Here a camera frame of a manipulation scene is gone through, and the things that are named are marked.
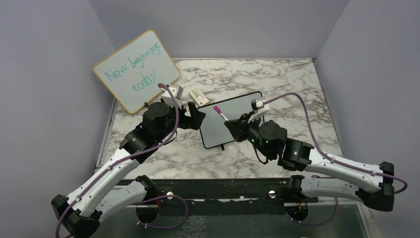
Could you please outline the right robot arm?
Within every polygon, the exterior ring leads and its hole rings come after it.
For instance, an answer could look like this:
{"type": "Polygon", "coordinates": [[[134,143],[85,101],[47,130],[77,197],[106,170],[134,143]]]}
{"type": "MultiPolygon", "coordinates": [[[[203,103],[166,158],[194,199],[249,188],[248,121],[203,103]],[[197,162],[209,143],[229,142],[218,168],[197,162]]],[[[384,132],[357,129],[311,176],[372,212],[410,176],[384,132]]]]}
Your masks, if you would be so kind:
{"type": "Polygon", "coordinates": [[[224,125],[237,142],[248,141],[265,157],[264,164],[277,161],[289,171],[306,171],[324,178],[301,178],[286,187],[286,196],[293,202],[301,198],[331,196],[362,202],[377,211],[390,212],[395,201],[394,165],[382,162],[364,164],[324,152],[311,145],[288,138],[287,129],[272,120],[262,123],[253,114],[226,120],[224,125]]]}

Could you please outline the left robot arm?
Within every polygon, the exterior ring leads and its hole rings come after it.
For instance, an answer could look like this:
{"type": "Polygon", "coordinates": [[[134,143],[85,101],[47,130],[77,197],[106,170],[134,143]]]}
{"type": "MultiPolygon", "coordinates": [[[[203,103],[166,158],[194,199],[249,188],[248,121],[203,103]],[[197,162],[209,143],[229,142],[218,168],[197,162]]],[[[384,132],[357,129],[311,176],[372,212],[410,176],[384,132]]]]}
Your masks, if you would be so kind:
{"type": "Polygon", "coordinates": [[[54,197],[51,204],[58,218],[56,237],[60,228],[65,227],[70,237],[89,238],[116,211],[137,201],[151,203],[156,196],[155,184],[147,176],[141,176],[140,181],[120,191],[113,188],[159,147],[168,144],[177,129],[201,127],[206,114],[198,111],[192,102],[188,107],[165,102],[148,105],[142,122],[126,134],[119,148],[96,173],[68,195],[54,197]]]}

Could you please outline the magenta capped whiteboard marker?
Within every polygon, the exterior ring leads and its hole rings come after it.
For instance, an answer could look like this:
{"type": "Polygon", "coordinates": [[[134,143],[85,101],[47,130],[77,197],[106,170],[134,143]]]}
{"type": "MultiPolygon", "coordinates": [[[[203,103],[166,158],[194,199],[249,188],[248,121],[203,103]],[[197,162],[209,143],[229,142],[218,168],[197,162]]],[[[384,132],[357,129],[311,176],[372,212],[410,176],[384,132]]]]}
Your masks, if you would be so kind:
{"type": "Polygon", "coordinates": [[[223,114],[222,110],[218,106],[213,106],[213,109],[225,120],[229,121],[229,119],[223,114]]]}

